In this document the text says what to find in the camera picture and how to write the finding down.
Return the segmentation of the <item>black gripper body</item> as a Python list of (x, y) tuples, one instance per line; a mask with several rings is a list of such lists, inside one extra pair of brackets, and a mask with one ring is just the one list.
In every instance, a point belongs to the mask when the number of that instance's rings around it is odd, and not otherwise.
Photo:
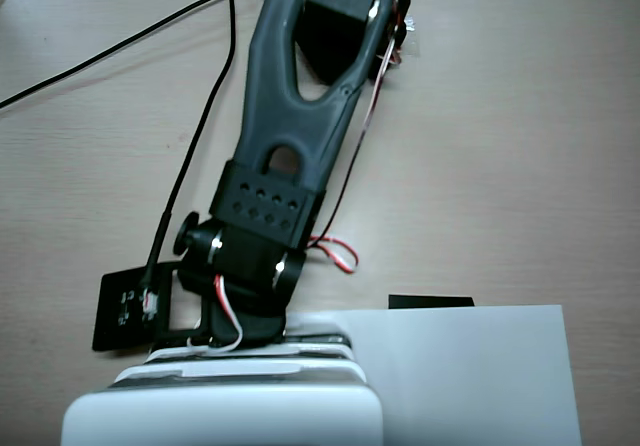
[(275, 271), (265, 284), (255, 285), (236, 278), (221, 276), (225, 283), (226, 298), (243, 330), (238, 333), (214, 286), (215, 273), (209, 270), (189, 269), (184, 264), (177, 268), (177, 278), (184, 290), (202, 298), (203, 324), (187, 336), (194, 346), (221, 348), (240, 342), (241, 348), (260, 347), (279, 342), (286, 327), (286, 308), (302, 272), (302, 260), (285, 260), (281, 271)]

